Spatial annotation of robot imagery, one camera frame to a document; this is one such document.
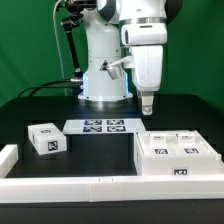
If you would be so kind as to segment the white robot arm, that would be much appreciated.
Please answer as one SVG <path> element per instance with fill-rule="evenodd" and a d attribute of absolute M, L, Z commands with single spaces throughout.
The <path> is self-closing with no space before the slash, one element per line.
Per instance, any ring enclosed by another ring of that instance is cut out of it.
<path fill-rule="evenodd" d="M 127 74 L 150 115 L 159 90 L 167 25 L 178 15 L 183 0 L 94 0 L 84 8 L 88 69 L 79 98 L 101 106 L 129 99 Z"/>

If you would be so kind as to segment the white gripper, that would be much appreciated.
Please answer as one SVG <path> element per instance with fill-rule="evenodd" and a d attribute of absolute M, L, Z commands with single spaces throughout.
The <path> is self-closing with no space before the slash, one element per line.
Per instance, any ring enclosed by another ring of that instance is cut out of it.
<path fill-rule="evenodd" d="M 151 115 L 153 92 L 160 88 L 161 83 L 163 47 L 161 45 L 134 46 L 131 48 L 131 55 L 134 63 L 133 83 L 140 91 L 138 96 L 142 114 Z"/>

